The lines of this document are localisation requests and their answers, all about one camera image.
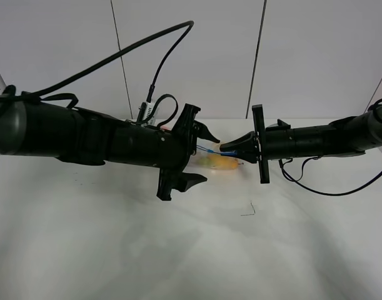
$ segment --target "wire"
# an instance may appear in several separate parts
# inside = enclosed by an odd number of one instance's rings
[[[314,159],[314,160],[316,161],[316,160],[318,160],[319,158],[320,158],[320,157],[311,157],[311,158],[305,159],[305,160],[303,161],[303,163],[302,163],[302,173],[301,173],[301,177],[300,177],[298,180],[291,179],[291,178],[289,178],[289,177],[287,177],[287,176],[284,175],[285,179],[288,180],[288,181],[291,181],[292,183],[293,183],[293,182],[296,182],[296,181],[300,181],[300,180],[303,178],[303,171],[304,171],[304,167],[305,167],[305,165],[306,165],[309,161],[311,161],[312,159]],[[285,166],[286,164],[291,163],[291,162],[293,162],[293,159],[290,159],[289,161],[287,161],[287,162],[285,162],[284,164],[282,164],[282,160],[280,159],[280,160],[279,160],[279,167],[281,168],[281,170],[283,170],[283,169],[284,169],[284,166]]]
[[[219,154],[219,155],[222,155],[222,156],[233,156],[233,155],[236,155],[236,152],[216,152],[216,151],[210,150],[210,149],[208,149],[206,147],[203,147],[203,146],[200,146],[200,145],[197,145],[196,149],[205,151],[207,153]]]
[[[310,187],[308,188],[307,186],[304,186],[303,184],[301,184],[300,182],[298,182],[297,180],[295,180],[291,175],[289,175],[285,170],[284,170],[284,167],[281,168],[281,172],[283,173],[283,176],[286,178],[289,177],[290,179],[292,179],[292,182],[296,183],[297,185],[299,185],[301,188],[304,188],[304,189],[307,189],[308,191],[312,192],[312,193],[315,193],[315,194],[319,194],[319,195],[322,195],[322,196],[333,196],[333,197],[337,197],[337,196],[347,196],[347,195],[350,195],[350,194],[353,194],[353,193],[356,193],[358,191],[361,191],[362,189],[368,187],[370,184],[374,183],[377,179],[379,179],[381,176],[382,176],[382,171],[380,173],[378,173],[377,176],[375,176],[372,180],[370,180],[369,182],[367,182],[366,184],[362,185],[361,187],[358,187],[357,189],[354,189],[352,191],[349,191],[349,192],[342,192],[342,193],[339,193],[339,194],[331,194],[331,193],[328,193],[328,192],[319,192],[319,191],[316,191],[314,189],[311,189]]]
[[[61,100],[71,100],[67,105],[68,109],[72,109],[78,103],[78,98],[76,95],[71,94],[70,92],[62,92],[61,94],[52,95],[46,98],[41,99],[41,101],[61,101]]]
[[[254,206],[253,206],[253,203],[251,201],[251,206],[253,208],[253,213],[252,214],[242,214],[241,217],[245,217],[245,216],[254,216],[256,214],[256,210],[254,209]]]
[[[165,55],[165,57],[163,58],[163,61],[161,62],[160,66],[159,66],[159,69],[155,75],[155,79],[157,78],[157,75],[159,74],[160,72],[160,69],[161,69],[161,66],[163,65],[163,62],[167,59],[168,55],[173,51],[173,49],[175,48],[175,46],[177,46],[179,44],[179,42],[181,42],[181,40],[185,37],[185,35],[188,34],[188,32],[191,30],[191,28],[193,27],[193,24],[194,22],[193,21],[188,21],[188,22],[184,22],[184,23],[181,23],[181,24],[178,24],[178,25],[175,25],[173,27],[170,27],[170,28],[167,28],[165,30],[162,30],[160,32],[157,32],[155,34],[152,34],[151,36],[148,36],[147,38],[144,38],[138,42],[135,42],[134,44],[128,46],[128,47],[125,47],[124,49],[114,53],[113,55],[107,57],[106,59],[103,59],[102,61],[94,64],[93,66],[53,85],[53,86],[50,86],[50,87],[47,87],[46,89],[42,89],[40,91],[36,91],[36,92],[32,92],[32,93],[28,93],[28,94],[24,94],[24,95],[21,95],[21,96],[13,96],[13,97],[0,97],[0,102],[5,102],[5,101],[10,101],[10,102],[18,102],[18,101],[27,101],[27,100],[30,100],[30,99],[33,99],[34,97],[41,97],[41,96],[44,96],[44,95],[47,95],[47,94],[50,94],[50,93],[53,93],[54,91],[57,91],[58,89],[61,89],[63,88],[64,86],[67,86],[68,84],[71,84],[73,83],[74,81],[77,81],[78,79],[92,73],[93,71],[107,65],[108,63],[114,61],[115,59],[117,58],[120,58],[121,56],[123,56],[124,54],[127,54],[128,52],[142,46],[142,45],[145,45],[155,39],[158,39],[162,36],[165,36],[173,31],[177,31],[178,29],[181,29],[181,28],[185,28],[185,27],[188,27],[187,30],[184,32],[184,34],[177,40],[177,42],[173,45],[173,47],[171,47],[171,49],[169,50],[169,52]]]
[[[136,125],[142,125],[142,124],[146,124],[147,122],[149,122],[149,121],[153,118],[154,114],[156,113],[156,110],[157,110],[158,106],[160,105],[160,102],[163,101],[163,100],[166,99],[166,98],[174,99],[174,101],[175,101],[175,103],[176,103],[176,108],[175,108],[174,112],[171,114],[171,116],[170,116],[167,120],[165,120],[165,121],[163,121],[163,122],[160,122],[160,123],[157,125],[157,128],[160,128],[161,126],[167,124],[167,123],[170,122],[172,119],[174,119],[174,117],[176,116],[176,114],[177,114],[177,112],[178,112],[178,101],[177,101],[177,99],[176,99],[173,95],[170,95],[170,94],[164,94],[164,95],[162,95],[162,96],[156,101],[156,103],[154,104],[154,107],[153,107],[153,109],[152,109],[150,115],[149,115],[145,120],[142,120],[142,121],[139,121],[139,122],[135,122],[134,124],[136,124]]]
[[[156,85],[156,81],[158,80],[158,76],[160,73],[161,68],[163,67],[163,64],[166,62],[168,56],[173,52],[173,50],[178,46],[178,44],[186,37],[186,35],[191,31],[193,27],[193,22],[188,26],[188,28],[185,30],[184,33],[179,37],[179,39],[171,46],[169,51],[164,55],[163,59],[161,60],[158,69],[156,70],[156,73],[154,74],[152,84],[149,88],[148,96],[146,97],[146,102],[150,103],[152,101],[152,95],[154,91],[154,86]]]

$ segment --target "blue string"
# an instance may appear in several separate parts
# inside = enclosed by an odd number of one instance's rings
[[[223,156],[233,156],[233,155],[236,155],[236,152],[216,152],[216,151],[210,150],[210,149],[205,148],[205,147],[200,146],[200,145],[197,145],[196,148],[199,149],[199,150],[205,151],[207,153],[214,153],[214,154],[219,154],[219,155],[223,155]]]

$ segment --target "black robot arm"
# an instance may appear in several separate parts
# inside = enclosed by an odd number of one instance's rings
[[[2,96],[14,96],[9,86]],[[160,168],[158,198],[185,192],[207,179],[183,172],[197,138],[219,143],[195,121],[200,108],[185,104],[172,130],[122,121],[80,107],[20,101],[0,115],[0,154],[48,156],[67,163],[101,166],[105,161]]]
[[[346,117],[328,125],[291,128],[282,120],[265,127],[262,105],[252,107],[254,131],[221,145],[235,157],[259,163],[260,182],[269,183],[268,160],[358,156],[382,146],[382,99],[365,114]]]
[[[188,21],[157,32],[40,91],[15,96],[16,88],[8,86],[0,96],[0,154],[49,156],[67,163],[91,166],[112,161],[160,168],[158,197],[162,200],[171,200],[172,189],[184,192],[206,181],[202,175],[183,172],[190,155],[196,152],[197,138],[219,143],[205,125],[195,121],[200,108],[185,104],[176,124],[169,131],[161,129],[159,124],[157,127],[146,126],[153,113],[143,119],[145,111],[141,112],[137,122],[121,121],[100,112],[76,107],[78,99],[73,94],[46,96],[150,41],[186,28],[160,62],[146,98],[150,104],[164,62],[193,25],[194,22]],[[57,100],[71,102],[67,107],[45,103]],[[296,129],[281,120],[278,120],[277,126],[265,128],[262,106],[253,106],[254,131],[223,144],[220,149],[225,153],[233,152],[232,157],[250,163],[259,162],[261,183],[269,183],[270,159],[279,159],[281,165],[283,158],[356,156],[364,154],[367,149],[382,146],[381,103],[382,100],[377,101],[370,112],[358,117],[347,117],[329,125]],[[163,123],[171,120],[176,111],[177,108]]]

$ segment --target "white table surface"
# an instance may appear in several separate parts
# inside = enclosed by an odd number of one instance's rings
[[[253,130],[202,122],[223,141]],[[374,149],[310,162],[303,182],[343,192],[381,169]],[[382,178],[331,198],[277,162],[266,185],[252,164],[188,171],[208,182],[161,202],[157,169],[0,156],[0,299],[382,299]]]

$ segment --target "small black wire fragment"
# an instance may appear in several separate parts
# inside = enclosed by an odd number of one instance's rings
[[[245,216],[254,216],[256,214],[256,210],[254,209],[254,206],[253,206],[253,203],[251,201],[251,206],[253,208],[253,213],[252,214],[242,214],[241,217],[245,217]]]

